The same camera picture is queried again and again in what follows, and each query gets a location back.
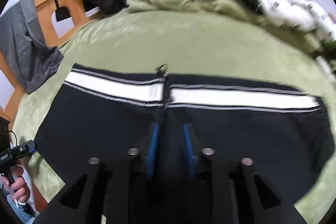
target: hand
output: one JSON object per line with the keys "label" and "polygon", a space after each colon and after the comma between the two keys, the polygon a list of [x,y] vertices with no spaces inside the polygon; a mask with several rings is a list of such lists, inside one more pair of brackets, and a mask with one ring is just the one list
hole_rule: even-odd
{"label": "hand", "polygon": [[[22,177],[23,168],[17,166],[16,169],[13,171],[13,175],[17,176],[15,182],[11,185],[13,190],[17,190],[13,195],[11,195],[11,199],[15,202],[15,199],[18,202],[26,202],[30,197],[30,190],[25,182],[25,179]],[[5,185],[9,185],[9,181],[5,176],[1,176],[1,181]]]}

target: finger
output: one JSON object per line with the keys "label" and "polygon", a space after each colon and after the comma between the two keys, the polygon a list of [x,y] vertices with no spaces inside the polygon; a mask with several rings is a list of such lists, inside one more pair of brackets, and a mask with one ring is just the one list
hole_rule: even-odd
{"label": "finger", "polygon": [[20,199],[18,199],[18,202],[27,202],[29,199],[28,195],[24,195],[23,197],[21,197]]}
{"label": "finger", "polygon": [[16,175],[16,176],[22,176],[23,175],[23,168],[21,166],[17,166],[16,169],[13,171],[13,175]]}
{"label": "finger", "polygon": [[19,190],[20,188],[24,187],[26,182],[23,177],[18,177],[16,181],[11,185],[13,190]]}
{"label": "finger", "polygon": [[1,181],[4,185],[9,185],[9,181],[5,176],[1,176]]}
{"label": "finger", "polygon": [[14,199],[19,200],[25,195],[26,195],[26,190],[22,187],[19,190],[17,190],[12,196]]}

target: zipper pull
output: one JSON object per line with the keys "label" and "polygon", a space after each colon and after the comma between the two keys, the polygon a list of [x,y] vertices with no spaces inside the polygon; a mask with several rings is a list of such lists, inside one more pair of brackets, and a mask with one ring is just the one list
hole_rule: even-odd
{"label": "zipper pull", "polygon": [[156,67],[156,75],[161,78],[166,78],[168,76],[168,65],[167,64],[162,64],[159,67]]}

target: gray stripe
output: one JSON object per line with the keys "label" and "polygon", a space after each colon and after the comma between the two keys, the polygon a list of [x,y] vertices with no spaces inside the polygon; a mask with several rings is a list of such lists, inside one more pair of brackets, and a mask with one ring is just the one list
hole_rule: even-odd
{"label": "gray stripe", "polygon": [[192,104],[170,104],[168,107],[189,107],[197,109],[208,109],[208,110],[254,110],[254,111],[264,111],[264,112],[278,112],[278,113],[305,113],[313,112],[319,110],[320,108],[310,109],[310,110],[285,110],[285,109],[272,109],[272,108],[260,108],[260,107],[236,107],[236,106],[205,106],[205,105],[192,105]]}
{"label": "gray stripe", "polygon": [[127,79],[112,77],[112,76],[104,75],[104,74],[89,71],[89,70],[83,70],[83,69],[72,68],[71,71],[82,72],[84,74],[93,75],[93,76],[105,78],[105,79],[116,81],[116,82],[127,83],[127,84],[135,84],[135,85],[136,84],[141,85],[141,84],[152,84],[152,83],[163,83],[164,82],[164,78],[156,78],[156,79],[149,80],[149,81],[135,81],[135,80],[127,80]]}
{"label": "gray stripe", "polygon": [[112,96],[109,96],[109,95],[106,95],[106,94],[98,93],[98,92],[95,92],[93,90],[88,90],[88,89],[82,88],[80,86],[73,85],[73,84],[71,84],[69,82],[66,82],[66,81],[64,81],[63,84],[68,85],[68,86],[70,86],[72,88],[75,88],[77,90],[83,91],[85,93],[89,93],[91,95],[98,96],[98,97],[108,99],[108,100],[112,100],[112,101],[116,101],[116,102],[122,102],[122,103],[142,106],[142,107],[163,106],[162,103],[142,103],[142,102],[137,102],[137,101],[133,101],[133,100],[130,100],[130,99],[122,99],[122,98],[112,97]]}
{"label": "gray stripe", "polygon": [[182,85],[182,84],[173,84],[171,88],[183,88],[183,89],[215,89],[215,90],[245,90],[245,91],[265,91],[271,93],[280,93],[280,94],[292,94],[292,95],[307,95],[305,92],[296,91],[296,90],[278,90],[272,88],[249,88],[246,86],[239,85]]}

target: cable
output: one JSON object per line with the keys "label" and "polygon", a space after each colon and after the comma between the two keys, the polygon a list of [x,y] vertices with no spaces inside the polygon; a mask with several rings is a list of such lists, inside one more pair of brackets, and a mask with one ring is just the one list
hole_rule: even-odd
{"label": "cable", "polygon": [[18,146],[18,145],[17,145],[17,137],[16,137],[14,131],[10,130],[9,133],[13,133],[13,134],[14,134],[14,136],[15,136],[15,141],[16,141],[16,146]]}

